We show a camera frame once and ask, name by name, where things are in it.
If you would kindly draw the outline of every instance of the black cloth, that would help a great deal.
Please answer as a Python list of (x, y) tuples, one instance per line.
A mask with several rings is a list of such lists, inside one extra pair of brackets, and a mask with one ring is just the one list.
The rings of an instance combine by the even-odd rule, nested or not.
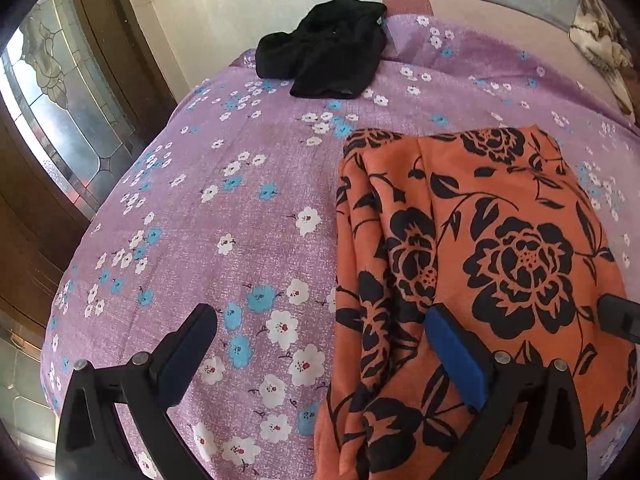
[(260, 40), (261, 78), (295, 79), (290, 94), (312, 99), (355, 99), (378, 69), (386, 36), (378, 23), (386, 6), (359, 0), (316, 5), (291, 34)]

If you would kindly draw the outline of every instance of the bolt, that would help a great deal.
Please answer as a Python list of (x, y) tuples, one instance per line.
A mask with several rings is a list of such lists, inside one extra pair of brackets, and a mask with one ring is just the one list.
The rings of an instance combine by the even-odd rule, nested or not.
[(507, 365), (511, 362), (511, 356), (502, 350), (496, 352), (494, 354), (494, 359), (496, 362), (499, 362), (501, 365)]
[(131, 358), (131, 362), (137, 366), (143, 365), (147, 361), (149, 361), (149, 354), (146, 352), (138, 352)]
[(79, 372), (85, 366), (87, 366), (87, 360), (86, 359), (78, 359), (78, 361), (76, 361), (75, 364), (74, 364), (74, 370), (76, 372)]
[(556, 359), (554, 361), (554, 366), (559, 372), (565, 372), (569, 369), (569, 365), (566, 362), (562, 361), (562, 359)]

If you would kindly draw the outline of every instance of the purple bedsheet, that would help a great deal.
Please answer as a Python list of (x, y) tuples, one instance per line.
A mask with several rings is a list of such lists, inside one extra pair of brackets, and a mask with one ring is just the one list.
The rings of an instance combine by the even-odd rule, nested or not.
[[(213, 478), (310, 478), (332, 363), (337, 165), (355, 128), (424, 136), (537, 124), (591, 195), (640, 301), (639, 131), (579, 82), (495, 38), (424, 16), (394, 16), (385, 28), (385, 60), (356, 100), (292, 98), (289, 82), (259, 80), (247, 53), (182, 101), (62, 280), (41, 370), (57, 413), (76, 359), (122, 364), (206, 302), (220, 313), (218, 335), (170, 410), (174, 425)], [(160, 478), (120, 413), (143, 472)], [(590, 443), (590, 478), (639, 413), (636, 398)]]

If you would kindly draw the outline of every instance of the orange cloth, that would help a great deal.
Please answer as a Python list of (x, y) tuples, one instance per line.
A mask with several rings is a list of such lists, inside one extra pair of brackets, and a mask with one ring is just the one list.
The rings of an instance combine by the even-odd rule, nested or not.
[[(634, 346), (602, 332), (598, 298), (625, 297), (590, 200), (537, 127), (405, 137), (354, 132), (337, 193), (331, 385), (316, 479), (427, 479), (472, 416), (422, 321), (444, 303), (490, 351), (570, 366), (588, 438), (634, 398)], [(485, 475), (504, 463), (519, 424)]]

